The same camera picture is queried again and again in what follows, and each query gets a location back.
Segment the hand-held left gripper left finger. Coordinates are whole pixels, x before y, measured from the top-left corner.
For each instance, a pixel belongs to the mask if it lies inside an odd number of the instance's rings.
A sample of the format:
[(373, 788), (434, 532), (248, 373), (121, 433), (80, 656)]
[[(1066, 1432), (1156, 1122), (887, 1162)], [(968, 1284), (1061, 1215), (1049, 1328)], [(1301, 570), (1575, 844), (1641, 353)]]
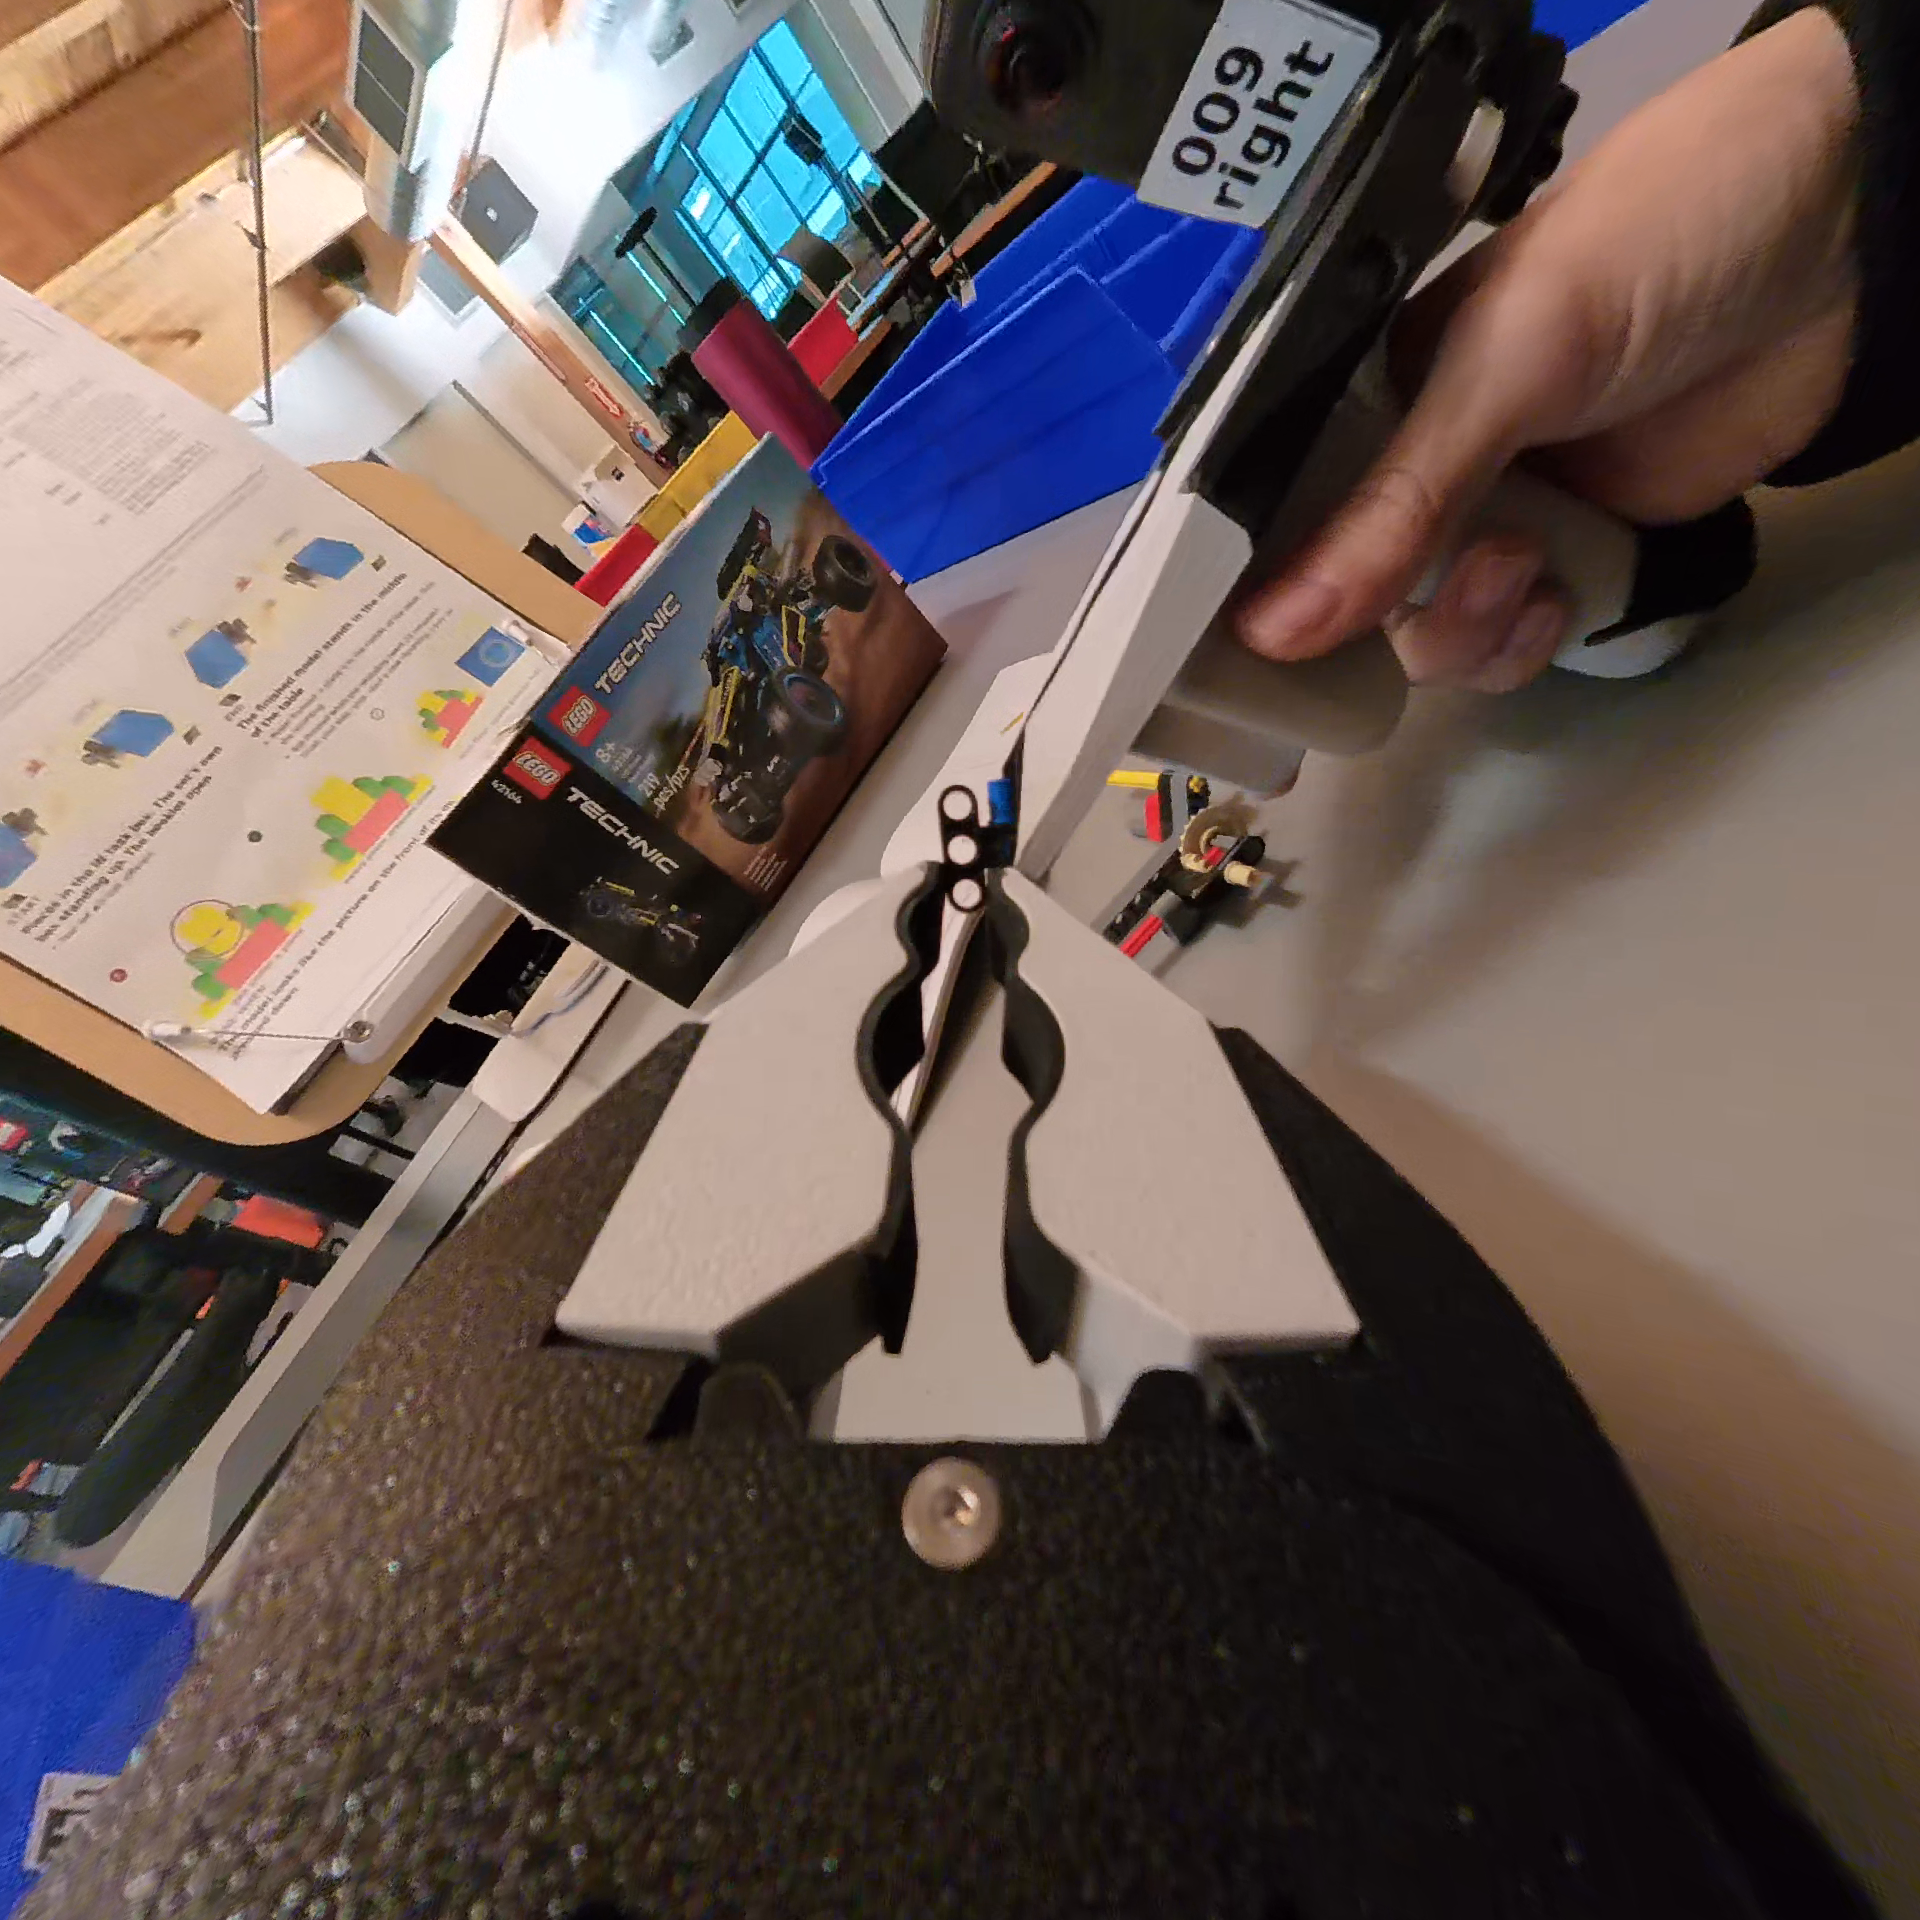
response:
[(848, 1365), (901, 1353), (919, 1232), (921, 874), (877, 880), (700, 1029), (556, 1317), (568, 1348), (773, 1378), (839, 1439)]

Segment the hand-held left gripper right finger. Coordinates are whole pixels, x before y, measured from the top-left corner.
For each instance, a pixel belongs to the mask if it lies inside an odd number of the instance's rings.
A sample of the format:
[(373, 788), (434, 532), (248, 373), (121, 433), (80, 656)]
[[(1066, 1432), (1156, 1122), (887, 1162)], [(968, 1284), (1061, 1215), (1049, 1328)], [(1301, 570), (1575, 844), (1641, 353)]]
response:
[(991, 874), (1004, 1293), (1104, 1437), (1143, 1375), (1332, 1353), (1360, 1317), (1212, 1021), (1017, 870)]

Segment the black lego connector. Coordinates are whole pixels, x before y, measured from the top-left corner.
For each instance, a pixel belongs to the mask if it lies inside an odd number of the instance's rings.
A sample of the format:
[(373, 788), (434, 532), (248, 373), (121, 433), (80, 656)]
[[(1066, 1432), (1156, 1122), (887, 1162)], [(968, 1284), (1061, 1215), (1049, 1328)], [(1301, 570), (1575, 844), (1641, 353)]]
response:
[(1001, 863), (1004, 822), (993, 810), (993, 793), (1001, 783), (990, 781), (981, 797), (967, 783), (949, 783), (936, 797), (936, 824), (941, 837), (941, 892), (951, 911), (975, 914), (988, 903), (988, 874)]

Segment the person's right forearm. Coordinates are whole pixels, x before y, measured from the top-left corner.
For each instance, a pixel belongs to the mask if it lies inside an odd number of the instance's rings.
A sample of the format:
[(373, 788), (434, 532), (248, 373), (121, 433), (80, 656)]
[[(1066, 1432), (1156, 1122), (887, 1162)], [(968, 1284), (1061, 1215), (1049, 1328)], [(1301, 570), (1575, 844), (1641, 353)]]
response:
[(1807, 488), (1918, 441), (1918, 4), (1823, 2), (1860, 102), (1850, 366), (1831, 417), (1767, 474)]

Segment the lego set cardboard box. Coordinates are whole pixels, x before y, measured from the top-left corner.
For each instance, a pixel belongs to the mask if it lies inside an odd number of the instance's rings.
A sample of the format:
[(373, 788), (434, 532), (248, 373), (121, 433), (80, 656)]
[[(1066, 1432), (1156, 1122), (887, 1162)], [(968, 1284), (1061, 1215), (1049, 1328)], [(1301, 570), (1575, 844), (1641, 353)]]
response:
[(893, 570), (766, 436), (426, 844), (528, 921), (690, 1007), (943, 660)]

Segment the partly built lego assembly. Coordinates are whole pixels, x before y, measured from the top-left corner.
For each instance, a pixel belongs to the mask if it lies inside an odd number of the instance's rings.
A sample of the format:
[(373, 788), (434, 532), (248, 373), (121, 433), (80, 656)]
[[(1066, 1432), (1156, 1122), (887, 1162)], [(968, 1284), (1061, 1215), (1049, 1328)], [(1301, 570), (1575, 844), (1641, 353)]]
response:
[(1212, 925), (1241, 924), (1285, 892), (1288, 863), (1266, 850), (1257, 805), (1173, 762), (1120, 768), (1132, 828), (1150, 847), (1141, 872), (1098, 918), (1098, 932), (1141, 969), (1162, 972)]

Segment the person's right hand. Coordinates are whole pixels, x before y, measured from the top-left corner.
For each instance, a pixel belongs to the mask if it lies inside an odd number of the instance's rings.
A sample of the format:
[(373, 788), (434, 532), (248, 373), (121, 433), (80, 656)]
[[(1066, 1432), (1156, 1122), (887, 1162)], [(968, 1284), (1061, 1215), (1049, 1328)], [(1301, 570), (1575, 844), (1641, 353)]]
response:
[(1470, 541), (1512, 464), (1625, 521), (1690, 521), (1807, 447), (1850, 366), (1856, 63), (1801, 6), (1629, 114), (1408, 301), (1406, 413), (1357, 492), (1245, 588), (1269, 660), (1380, 631), (1417, 682), (1506, 692), (1568, 637), (1526, 534)]

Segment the nested blue plastic bins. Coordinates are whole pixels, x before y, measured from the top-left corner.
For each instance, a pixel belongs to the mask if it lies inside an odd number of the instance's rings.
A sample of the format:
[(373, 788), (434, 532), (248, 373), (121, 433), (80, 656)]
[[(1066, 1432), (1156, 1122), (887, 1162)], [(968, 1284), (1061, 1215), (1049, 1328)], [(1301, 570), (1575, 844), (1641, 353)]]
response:
[(1262, 245), (1077, 183), (911, 337), (813, 484), (908, 582), (1137, 486)]

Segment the yellow foam block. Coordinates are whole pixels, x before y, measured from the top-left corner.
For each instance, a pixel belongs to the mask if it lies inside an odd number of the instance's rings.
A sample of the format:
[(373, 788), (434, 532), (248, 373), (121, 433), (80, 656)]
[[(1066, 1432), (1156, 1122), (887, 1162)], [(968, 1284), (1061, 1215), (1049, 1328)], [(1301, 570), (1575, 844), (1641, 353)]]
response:
[(700, 445), (672, 471), (666, 482), (648, 496), (633, 519), (636, 530), (664, 541), (700, 510), (734, 469), (756, 449), (759, 436), (738, 413), (725, 413)]

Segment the maroon round seat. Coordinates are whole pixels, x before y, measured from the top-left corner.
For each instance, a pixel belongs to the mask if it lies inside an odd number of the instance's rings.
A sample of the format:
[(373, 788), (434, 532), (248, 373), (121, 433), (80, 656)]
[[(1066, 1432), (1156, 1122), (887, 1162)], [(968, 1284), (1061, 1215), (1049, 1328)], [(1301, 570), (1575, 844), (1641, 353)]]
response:
[(717, 286), (687, 327), (690, 364), (756, 441), (775, 438), (801, 469), (815, 465), (842, 426), (832, 400), (750, 301)]

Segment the wooden clipboard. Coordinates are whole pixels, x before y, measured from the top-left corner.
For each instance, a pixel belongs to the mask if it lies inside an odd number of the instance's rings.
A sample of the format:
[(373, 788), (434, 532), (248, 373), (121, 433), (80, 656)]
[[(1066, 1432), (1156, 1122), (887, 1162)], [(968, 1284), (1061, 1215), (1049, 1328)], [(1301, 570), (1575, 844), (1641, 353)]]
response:
[[(496, 540), (422, 477), (359, 462), (312, 464), (312, 472), (556, 647), (573, 652), (591, 634), (601, 617), (594, 600)], [(450, 997), (514, 921), (505, 898), (472, 882), (465, 893), (471, 900), (450, 910), (374, 997), (373, 1039), (329, 1055), (276, 1112), (250, 1110), (200, 1068), (10, 959), (1, 965), (5, 1089), (68, 1109), (105, 1130), (165, 1120), (220, 1146), (284, 1146), (337, 1128), (426, 1023), (445, 1015)]]

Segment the black hanging speaker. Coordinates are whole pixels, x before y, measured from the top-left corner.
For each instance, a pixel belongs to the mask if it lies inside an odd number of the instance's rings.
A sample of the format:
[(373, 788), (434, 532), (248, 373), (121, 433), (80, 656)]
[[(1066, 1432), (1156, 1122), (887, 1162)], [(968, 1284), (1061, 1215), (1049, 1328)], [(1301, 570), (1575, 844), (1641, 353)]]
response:
[(537, 205), (496, 157), (479, 157), (458, 191), (452, 220), (490, 262), (505, 265), (535, 233)]

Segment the illustrated instruction sheet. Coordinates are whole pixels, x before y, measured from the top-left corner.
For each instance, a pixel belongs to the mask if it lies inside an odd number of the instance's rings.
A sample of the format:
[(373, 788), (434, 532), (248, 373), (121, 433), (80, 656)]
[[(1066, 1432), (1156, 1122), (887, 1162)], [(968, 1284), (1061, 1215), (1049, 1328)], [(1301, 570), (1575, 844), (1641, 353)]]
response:
[(5, 957), (279, 1112), (484, 892), (426, 846), (565, 654), (5, 282)]

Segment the blue container with printed tag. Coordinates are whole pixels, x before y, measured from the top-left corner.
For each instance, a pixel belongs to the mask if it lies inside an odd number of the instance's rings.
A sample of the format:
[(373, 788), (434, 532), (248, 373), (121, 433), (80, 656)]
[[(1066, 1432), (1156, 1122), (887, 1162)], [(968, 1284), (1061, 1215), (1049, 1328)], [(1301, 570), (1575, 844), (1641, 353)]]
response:
[(1, 1562), (1, 1914), (86, 1821), (197, 1648), (189, 1602)]

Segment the metal ventilation duct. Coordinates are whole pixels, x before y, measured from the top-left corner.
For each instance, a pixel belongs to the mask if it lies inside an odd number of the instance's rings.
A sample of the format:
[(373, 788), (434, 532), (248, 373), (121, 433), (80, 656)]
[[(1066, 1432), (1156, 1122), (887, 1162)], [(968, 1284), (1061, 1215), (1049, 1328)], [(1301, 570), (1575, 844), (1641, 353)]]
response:
[(351, 4), (348, 104), (369, 133), (367, 216), (406, 247), (450, 210), (505, 16), (500, 2)]

